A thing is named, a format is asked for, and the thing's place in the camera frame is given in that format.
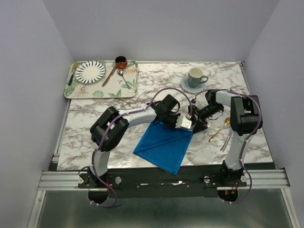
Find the blue satin napkin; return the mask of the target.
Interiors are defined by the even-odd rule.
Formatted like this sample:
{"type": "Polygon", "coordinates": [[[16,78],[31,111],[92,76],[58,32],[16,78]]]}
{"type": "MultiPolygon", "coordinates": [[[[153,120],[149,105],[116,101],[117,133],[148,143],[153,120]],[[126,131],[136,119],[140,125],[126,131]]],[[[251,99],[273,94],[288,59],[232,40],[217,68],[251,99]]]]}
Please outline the blue satin napkin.
{"type": "Polygon", "coordinates": [[[162,170],[177,175],[193,132],[184,129],[164,129],[164,125],[151,123],[133,154],[162,170]]]}

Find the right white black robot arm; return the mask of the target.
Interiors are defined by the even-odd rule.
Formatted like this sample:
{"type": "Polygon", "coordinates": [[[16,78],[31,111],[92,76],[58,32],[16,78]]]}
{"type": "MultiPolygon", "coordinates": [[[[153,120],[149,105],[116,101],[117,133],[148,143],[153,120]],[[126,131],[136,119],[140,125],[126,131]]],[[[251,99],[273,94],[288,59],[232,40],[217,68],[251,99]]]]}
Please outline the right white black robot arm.
{"type": "Polygon", "coordinates": [[[240,94],[230,89],[206,90],[205,98],[208,105],[202,109],[195,106],[196,98],[188,106],[188,110],[192,111],[194,133],[206,130],[206,119],[217,112],[223,112],[224,106],[230,108],[229,137],[232,142],[218,175],[219,182],[229,186],[242,175],[247,144],[263,125],[259,98],[257,95],[240,94]]]}

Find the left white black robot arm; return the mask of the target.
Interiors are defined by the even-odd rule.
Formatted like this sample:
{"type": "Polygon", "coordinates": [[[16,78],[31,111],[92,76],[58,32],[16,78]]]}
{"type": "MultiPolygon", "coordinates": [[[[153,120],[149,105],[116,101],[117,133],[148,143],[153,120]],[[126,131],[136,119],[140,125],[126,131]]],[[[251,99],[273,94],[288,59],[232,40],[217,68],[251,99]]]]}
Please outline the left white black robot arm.
{"type": "Polygon", "coordinates": [[[190,128],[189,116],[172,111],[175,106],[180,103],[167,95],[161,101],[129,111],[119,111],[113,106],[107,108],[90,129],[91,140],[98,148],[92,155],[89,182],[96,188],[104,185],[110,151],[119,144],[127,129],[150,123],[162,123],[165,129],[190,128]]]}

